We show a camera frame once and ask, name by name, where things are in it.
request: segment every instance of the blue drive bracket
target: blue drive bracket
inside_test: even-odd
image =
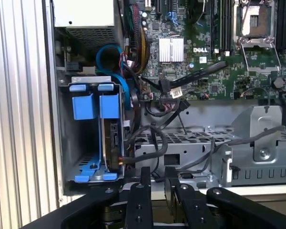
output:
[[[99,119],[99,133],[101,132],[101,120]],[[90,181],[90,178],[94,173],[100,169],[102,162],[102,140],[99,136],[99,153],[95,154],[86,165],[81,166],[79,175],[74,177],[74,181],[77,183],[86,183]]]
[[[95,101],[93,99],[93,94],[88,96],[73,97],[72,104],[75,120],[94,119],[98,116],[98,111],[96,109]]]

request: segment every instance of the silver side panel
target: silver side panel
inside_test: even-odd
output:
[[[57,208],[40,0],[0,0],[0,229]]]

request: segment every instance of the circuit board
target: circuit board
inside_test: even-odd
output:
[[[230,56],[213,54],[210,52],[210,6],[206,3],[205,11],[195,25],[188,26],[186,0],[173,0],[173,9],[177,15],[178,25],[172,24],[165,16],[157,14],[155,7],[147,12],[145,32],[151,42],[151,55],[145,73],[142,75],[157,83],[159,78],[165,77],[173,81],[190,72],[206,68],[219,61],[227,61],[229,67],[215,74],[209,75],[198,82],[188,84],[182,88],[184,97],[188,100],[201,99],[202,91],[209,95],[209,99],[236,99],[243,91],[252,87],[263,87],[271,98],[279,98],[280,91],[286,92],[286,54],[278,53],[281,70],[270,74],[260,74],[247,71],[244,55],[241,51],[234,50]],[[184,39],[183,62],[159,62],[159,39],[167,37],[182,37]],[[263,68],[272,65],[275,60],[270,58],[267,51],[260,50],[248,53],[250,64]],[[273,81],[281,77],[284,86],[280,90],[273,88]],[[149,84],[144,84],[144,89],[153,92],[155,98],[160,96],[159,91]],[[261,90],[254,90],[246,94],[246,99],[267,98]]]

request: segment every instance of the wire bundle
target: wire bundle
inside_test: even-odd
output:
[[[131,144],[133,144],[135,142],[136,137],[138,137],[143,131],[145,130],[152,130],[154,131],[156,134],[158,134],[162,140],[162,146],[161,149],[156,149],[156,152],[154,153],[150,153],[150,154],[144,154],[138,157],[120,157],[120,165],[125,165],[125,164],[135,164],[137,162],[140,161],[145,161],[148,159],[153,159],[153,158],[158,158],[160,156],[163,156],[167,149],[168,149],[168,140],[167,140],[167,136],[157,127],[153,126],[153,125],[146,125],[141,127],[139,130],[137,130],[125,143],[124,143],[124,147],[128,148]]]
[[[254,137],[249,137],[249,138],[241,138],[241,139],[235,139],[235,140],[230,140],[230,141],[227,141],[227,142],[224,142],[218,146],[215,146],[215,143],[214,141],[212,140],[211,142],[211,150],[210,152],[208,152],[207,154],[205,154],[203,157],[201,157],[200,159],[192,162],[192,163],[189,163],[185,166],[183,166],[182,168],[179,168],[177,169],[179,172],[181,173],[192,173],[192,174],[198,174],[198,173],[202,173],[204,172],[209,164],[210,164],[210,161],[211,161],[211,156],[212,154],[216,153],[219,148],[222,146],[222,145],[228,145],[228,146],[237,146],[237,145],[244,145],[244,144],[249,144],[251,142],[255,142],[257,140],[259,140],[260,138],[262,137],[265,137],[265,136],[268,136],[268,135],[271,135],[271,134],[274,134],[275,132],[277,131],[284,131],[285,130],[285,127],[284,126],[277,126],[277,127],[274,127],[274,128],[271,128],[271,129],[268,129],[268,130],[265,130],[263,132],[261,132],[260,134],[254,136]],[[200,163],[202,162],[205,162],[205,165],[202,169],[200,170],[197,170],[197,171],[191,171],[191,170],[188,170],[189,168],[191,167],[194,167],[196,165],[199,165]]]
[[[130,15],[128,16],[128,23],[129,28],[133,33],[133,40],[135,42],[134,52],[136,53],[132,69],[136,74],[141,74],[146,68],[149,60],[150,45],[142,27],[138,5],[130,4],[129,8]]]

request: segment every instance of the cable connector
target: cable connector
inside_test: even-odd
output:
[[[161,79],[159,80],[159,85],[161,87],[162,92],[170,92],[171,91],[171,82],[167,79]]]
[[[187,100],[181,100],[180,103],[179,103],[179,108],[178,108],[178,110],[184,111],[184,110],[186,110],[187,108],[189,108],[189,106],[190,106],[190,103],[189,103]]]

